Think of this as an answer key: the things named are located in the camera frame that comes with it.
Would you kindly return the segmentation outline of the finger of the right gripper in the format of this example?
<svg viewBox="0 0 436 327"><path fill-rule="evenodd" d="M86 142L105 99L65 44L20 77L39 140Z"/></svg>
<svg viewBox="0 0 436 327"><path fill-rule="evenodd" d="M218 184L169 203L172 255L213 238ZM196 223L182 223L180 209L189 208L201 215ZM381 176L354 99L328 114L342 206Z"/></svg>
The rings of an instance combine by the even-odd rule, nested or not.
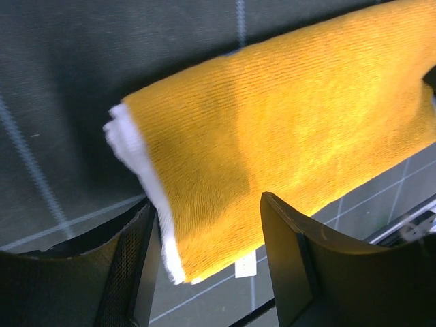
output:
<svg viewBox="0 0 436 327"><path fill-rule="evenodd" d="M435 95L435 66L422 66L422 94Z"/></svg>

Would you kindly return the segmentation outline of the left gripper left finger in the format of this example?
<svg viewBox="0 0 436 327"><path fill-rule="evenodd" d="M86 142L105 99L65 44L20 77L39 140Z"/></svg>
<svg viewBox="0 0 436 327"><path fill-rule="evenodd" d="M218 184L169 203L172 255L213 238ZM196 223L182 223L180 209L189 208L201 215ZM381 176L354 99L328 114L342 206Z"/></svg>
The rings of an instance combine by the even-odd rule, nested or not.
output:
<svg viewBox="0 0 436 327"><path fill-rule="evenodd" d="M148 202L46 251L4 251L1 325L148 326L159 262Z"/></svg>

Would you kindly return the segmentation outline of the blue patterned towel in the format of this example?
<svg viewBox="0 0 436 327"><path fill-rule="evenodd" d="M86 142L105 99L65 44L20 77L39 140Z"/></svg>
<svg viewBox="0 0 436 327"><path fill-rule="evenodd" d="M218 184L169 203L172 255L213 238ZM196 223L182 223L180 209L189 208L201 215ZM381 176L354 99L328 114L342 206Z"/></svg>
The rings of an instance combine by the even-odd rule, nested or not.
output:
<svg viewBox="0 0 436 327"><path fill-rule="evenodd" d="M435 2L390 1L190 67L109 111L175 284L264 242L272 192L313 215L435 141Z"/></svg>

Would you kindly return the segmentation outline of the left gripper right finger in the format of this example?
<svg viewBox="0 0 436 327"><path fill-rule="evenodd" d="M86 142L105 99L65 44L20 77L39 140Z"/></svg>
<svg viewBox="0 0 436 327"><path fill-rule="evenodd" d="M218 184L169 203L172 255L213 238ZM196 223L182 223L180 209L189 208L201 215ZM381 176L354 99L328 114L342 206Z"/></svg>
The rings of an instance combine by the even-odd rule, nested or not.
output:
<svg viewBox="0 0 436 327"><path fill-rule="evenodd" d="M435 235L380 247L260 200L280 326L434 326Z"/></svg>

